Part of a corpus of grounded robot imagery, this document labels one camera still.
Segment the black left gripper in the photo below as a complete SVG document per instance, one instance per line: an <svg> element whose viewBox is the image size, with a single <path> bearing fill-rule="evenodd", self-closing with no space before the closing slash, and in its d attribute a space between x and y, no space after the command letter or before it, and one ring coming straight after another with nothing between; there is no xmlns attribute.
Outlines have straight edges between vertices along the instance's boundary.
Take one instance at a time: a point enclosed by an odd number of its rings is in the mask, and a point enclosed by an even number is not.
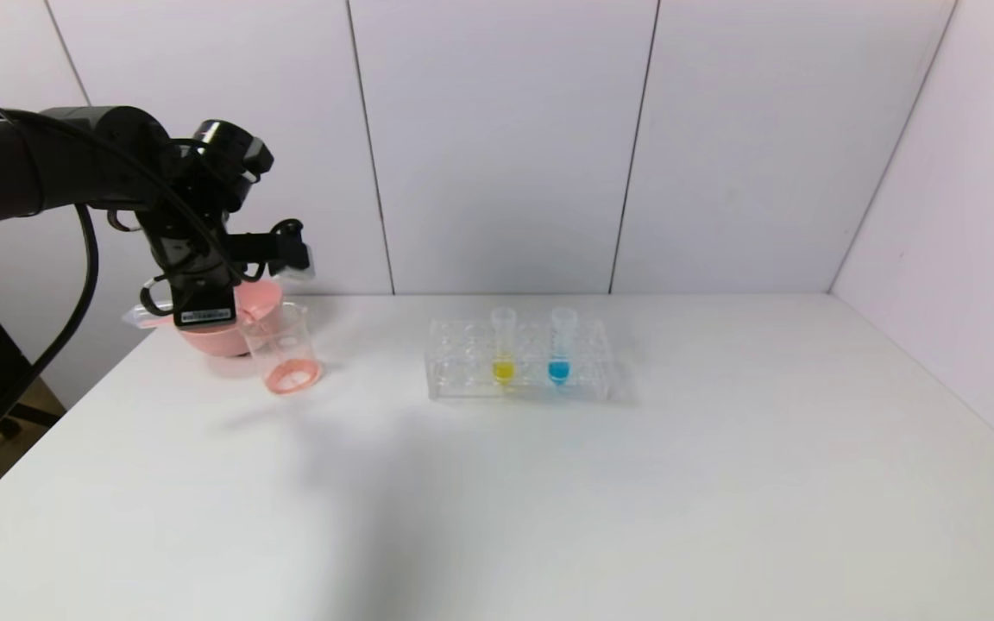
<svg viewBox="0 0 994 621"><path fill-rule="evenodd" d="M199 239L163 237L149 233L149 246L170 291L170 316L178 329L215 329L236 323L238 264L217 254L213 244Z"/></svg>

